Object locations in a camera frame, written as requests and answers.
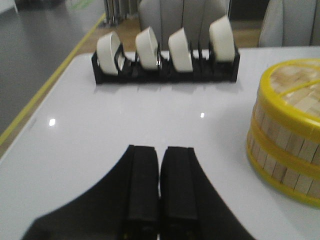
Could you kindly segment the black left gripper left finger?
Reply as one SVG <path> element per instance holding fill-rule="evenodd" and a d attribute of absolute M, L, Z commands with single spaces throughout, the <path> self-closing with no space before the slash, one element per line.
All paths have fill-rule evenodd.
<path fill-rule="evenodd" d="M 155 240 L 159 165 L 154 147 L 129 145 L 93 187 L 37 218 L 24 240 Z"/>

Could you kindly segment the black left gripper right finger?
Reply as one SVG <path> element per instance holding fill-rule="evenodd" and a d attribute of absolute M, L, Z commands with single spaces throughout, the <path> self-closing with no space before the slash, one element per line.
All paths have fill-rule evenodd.
<path fill-rule="evenodd" d="M 167 148 L 160 191 L 160 239 L 253 239 L 207 178 L 193 148 Z"/>

